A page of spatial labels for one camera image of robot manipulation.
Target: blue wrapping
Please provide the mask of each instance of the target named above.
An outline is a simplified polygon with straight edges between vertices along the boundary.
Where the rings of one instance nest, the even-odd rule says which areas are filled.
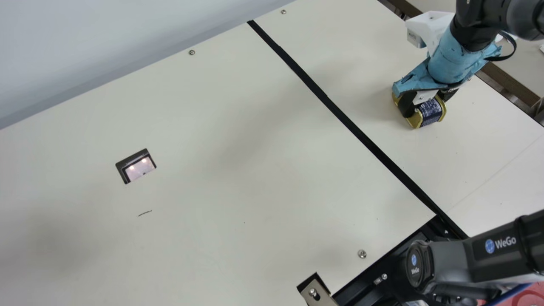
[[[470,52],[457,42],[448,28],[429,61],[428,70],[437,82],[463,82],[484,67],[487,63],[484,58],[498,56],[500,51],[501,47],[493,43],[483,50]]]
[[[482,69],[487,63],[484,58],[498,56],[500,51],[501,47],[493,43],[481,51],[470,52],[457,42],[448,28],[435,54],[396,81],[393,94],[399,97],[407,91],[443,89],[449,84],[462,83]]]

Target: metal bracket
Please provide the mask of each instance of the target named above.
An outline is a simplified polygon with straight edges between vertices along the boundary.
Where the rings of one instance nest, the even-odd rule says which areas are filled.
[[[300,295],[308,306],[338,306],[336,301],[329,295],[329,291],[314,279],[301,292]]]

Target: black metal frame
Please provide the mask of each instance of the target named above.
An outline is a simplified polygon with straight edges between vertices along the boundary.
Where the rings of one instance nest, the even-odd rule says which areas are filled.
[[[423,241],[445,241],[459,240],[465,237],[455,234],[454,228],[444,222],[440,216],[428,221],[403,242],[385,254],[381,259],[372,264],[346,286],[332,295],[338,306],[370,306],[370,305],[392,305],[399,303],[400,296],[412,295],[415,292],[403,292],[402,288],[392,288],[391,281],[384,280],[379,284],[374,281],[382,278],[383,274],[388,278],[394,278],[398,274],[399,259],[407,252],[408,247],[416,240]],[[297,288],[299,292],[312,279],[323,283],[317,274],[304,281]],[[434,301],[428,301],[430,305],[438,305]]]

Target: black cable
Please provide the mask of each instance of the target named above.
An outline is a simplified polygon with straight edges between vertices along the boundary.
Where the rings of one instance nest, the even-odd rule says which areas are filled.
[[[406,174],[397,166],[349,117],[336,106],[327,94],[315,83],[315,81],[295,62],[295,60],[280,47],[255,21],[248,21],[249,26],[268,44],[272,50],[293,70],[293,72],[306,84],[314,95],[340,120],[352,134],[361,141],[374,156],[415,195],[425,206],[437,214],[446,223],[457,237],[468,238],[468,235],[453,222],[436,203]]]
[[[517,43],[516,43],[516,40],[510,36],[510,34],[508,34],[507,32],[505,31],[500,31],[499,34],[504,37],[504,39],[506,39],[509,43],[512,44],[512,46],[514,47],[514,50],[512,51],[512,53],[510,53],[509,55],[505,55],[505,56],[491,56],[491,57],[486,57],[484,58],[484,60],[488,60],[490,62],[500,62],[501,60],[505,60],[505,59],[509,59],[511,58],[514,53],[516,53],[516,50],[517,50]]]
[[[518,241],[519,249],[521,258],[523,261],[525,261],[525,265],[531,272],[534,272],[535,274],[538,274],[540,276],[544,276],[544,273],[540,272],[536,261],[533,258],[533,256],[530,254],[530,249],[527,246],[527,242],[525,240],[525,227],[523,224],[522,218],[525,216],[517,217],[516,220],[514,220],[514,233],[516,235],[516,239]]]

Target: white table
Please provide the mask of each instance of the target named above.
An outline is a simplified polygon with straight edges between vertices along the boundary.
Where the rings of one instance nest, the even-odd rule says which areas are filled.
[[[443,122],[412,130],[391,86],[426,50],[406,41],[401,19],[378,1],[298,0],[284,9],[256,22],[446,212],[544,134],[478,78],[448,102]]]
[[[0,131],[3,304],[302,305],[433,216],[249,26],[193,49]]]

